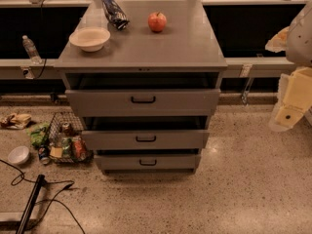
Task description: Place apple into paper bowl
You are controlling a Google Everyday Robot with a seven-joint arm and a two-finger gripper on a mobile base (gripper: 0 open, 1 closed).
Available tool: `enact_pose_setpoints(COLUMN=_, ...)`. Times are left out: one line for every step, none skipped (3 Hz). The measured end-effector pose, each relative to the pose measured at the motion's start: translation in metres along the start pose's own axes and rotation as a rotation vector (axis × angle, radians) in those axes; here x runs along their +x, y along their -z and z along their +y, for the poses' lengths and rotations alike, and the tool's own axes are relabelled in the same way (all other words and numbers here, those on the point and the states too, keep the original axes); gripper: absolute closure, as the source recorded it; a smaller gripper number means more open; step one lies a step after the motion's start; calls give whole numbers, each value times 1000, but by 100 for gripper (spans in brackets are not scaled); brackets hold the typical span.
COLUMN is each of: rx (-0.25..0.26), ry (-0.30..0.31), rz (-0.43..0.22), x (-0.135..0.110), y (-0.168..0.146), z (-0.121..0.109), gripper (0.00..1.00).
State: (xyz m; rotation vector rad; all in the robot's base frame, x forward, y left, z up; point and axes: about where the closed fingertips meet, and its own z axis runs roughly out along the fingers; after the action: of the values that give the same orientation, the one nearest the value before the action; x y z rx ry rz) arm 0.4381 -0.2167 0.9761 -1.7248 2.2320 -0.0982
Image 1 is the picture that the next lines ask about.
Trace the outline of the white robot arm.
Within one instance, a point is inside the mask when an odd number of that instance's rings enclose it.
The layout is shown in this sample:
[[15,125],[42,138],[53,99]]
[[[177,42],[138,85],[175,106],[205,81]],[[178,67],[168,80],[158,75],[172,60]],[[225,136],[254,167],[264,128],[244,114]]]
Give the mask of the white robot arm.
[[278,101],[269,121],[272,131],[285,132],[312,107],[312,1],[266,43],[265,49],[273,53],[284,51],[286,59],[296,65],[290,75],[280,77]]

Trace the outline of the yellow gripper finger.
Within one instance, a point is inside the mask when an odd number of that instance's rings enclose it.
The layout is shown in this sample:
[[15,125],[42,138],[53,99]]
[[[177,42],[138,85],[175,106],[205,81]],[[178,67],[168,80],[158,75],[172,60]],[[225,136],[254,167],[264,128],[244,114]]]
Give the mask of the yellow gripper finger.
[[281,29],[277,34],[275,34],[265,45],[265,49],[269,52],[279,53],[287,48],[287,37],[288,37],[289,27]]
[[274,132],[290,130],[311,107],[312,68],[299,67],[291,75],[282,74],[268,126]]

